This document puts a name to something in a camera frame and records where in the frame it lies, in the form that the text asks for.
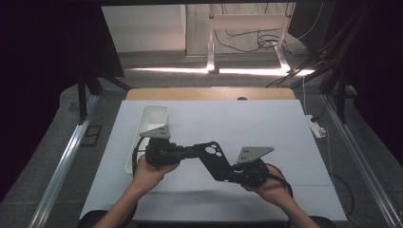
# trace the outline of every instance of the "person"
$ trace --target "person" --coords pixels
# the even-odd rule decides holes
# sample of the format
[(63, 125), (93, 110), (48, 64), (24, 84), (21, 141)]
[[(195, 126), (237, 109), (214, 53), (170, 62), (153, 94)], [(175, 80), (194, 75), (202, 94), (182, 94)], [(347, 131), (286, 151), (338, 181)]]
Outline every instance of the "person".
[[(122, 196), (116, 201), (112, 208), (95, 224), (96, 228), (119, 227), (137, 205), (137, 201), (158, 185), (163, 177), (175, 170), (179, 165), (167, 165), (156, 168), (148, 164), (145, 156), (139, 158), (138, 166), (133, 177), (133, 181), (127, 186)], [(280, 170), (271, 165), (267, 165), (269, 172), (278, 177), (282, 177)], [(250, 192), (255, 192), (264, 200), (279, 207), (291, 220), (294, 227), (317, 228), (319, 227), (290, 196), (287, 189), (278, 181), (267, 179), (260, 187), (242, 186)]]

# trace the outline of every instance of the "dark background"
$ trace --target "dark background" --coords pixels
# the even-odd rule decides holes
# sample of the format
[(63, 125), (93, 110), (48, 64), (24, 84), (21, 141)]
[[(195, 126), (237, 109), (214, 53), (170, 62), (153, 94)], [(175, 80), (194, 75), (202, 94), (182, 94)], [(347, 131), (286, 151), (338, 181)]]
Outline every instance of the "dark background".
[[(45, 135), (61, 92), (77, 84), (78, 74), (94, 74), (93, 68), (116, 77), (123, 72), (99, 6), (1, 5), (2, 200)], [(342, 65), (357, 91), (355, 106), (402, 163), (402, 4), (372, 1), (369, 5), (372, 11)], [(354, 7), (344, 1), (336, 3), (324, 42), (336, 34)]]

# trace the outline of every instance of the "white table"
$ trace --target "white table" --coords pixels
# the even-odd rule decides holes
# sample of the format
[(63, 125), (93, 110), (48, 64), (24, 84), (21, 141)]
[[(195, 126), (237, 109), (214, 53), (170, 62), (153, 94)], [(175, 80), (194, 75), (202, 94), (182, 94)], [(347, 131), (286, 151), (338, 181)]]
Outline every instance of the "white table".
[[(230, 164), (243, 146), (273, 146), (265, 162), (279, 167), (311, 216), (346, 220), (298, 100), (123, 101), (81, 217), (109, 210), (131, 181), (125, 163), (143, 108), (168, 107), (172, 143), (218, 142)], [(213, 180), (198, 159), (184, 160), (139, 201), (136, 220), (287, 220), (276, 206), (235, 183)]]

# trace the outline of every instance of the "aluminum rail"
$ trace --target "aluminum rail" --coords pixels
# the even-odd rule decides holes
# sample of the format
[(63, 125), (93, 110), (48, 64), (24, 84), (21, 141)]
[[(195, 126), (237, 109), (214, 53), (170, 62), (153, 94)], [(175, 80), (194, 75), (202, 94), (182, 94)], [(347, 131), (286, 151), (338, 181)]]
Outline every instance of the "aluminum rail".
[(89, 122), (92, 118), (92, 113), (95, 109), (95, 105), (98, 103), (98, 96), (91, 96), (87, 105), (87, 115), (81, 125), (77, 125), (59, 164), (54, 171), (54, 174), (48, 184), (47, 190), (44, 196), (41, 198), (38, 207), (29, 223), (29, 227), (44, 227), (48, 220), (50, 211), (59, 195), (60, 189), (65, 182), (68, 170), (74, 160), (75, 154), (79, 148), (80, 142), (84, 135), (86, 134), (86, 129), (88, 128)]
[(328, 103), (329, 111), (336, 124), (336, 127), (343, 138), (343, 141), (346, 143), (362, 178), (365, 180), (368, 188), (373, 194), (380, 211), (382, 212), (385, 220), (388, 222), (389, 227), (403, 228), (402, 216), (400, 213), (397, 213), (396, 209), (394, 208), (391, 199), (389, 198), (382, 184), (377, 179), (371, 166), (365, 159), (364, 154), (356, 143), (353, 134), (349, 130), (349, 127), (347, 124), (343, 124), (338, 118), (335, 103), (332, 101), (332, 99), (329, 99)]

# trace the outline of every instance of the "wall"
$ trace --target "wall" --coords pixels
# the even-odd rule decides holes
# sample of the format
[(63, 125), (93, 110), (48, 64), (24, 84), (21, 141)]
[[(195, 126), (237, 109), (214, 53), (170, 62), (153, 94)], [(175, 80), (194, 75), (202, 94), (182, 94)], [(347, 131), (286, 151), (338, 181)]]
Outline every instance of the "wall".
[(185, 49), (183, 5), (103, 7), (118, 52)]

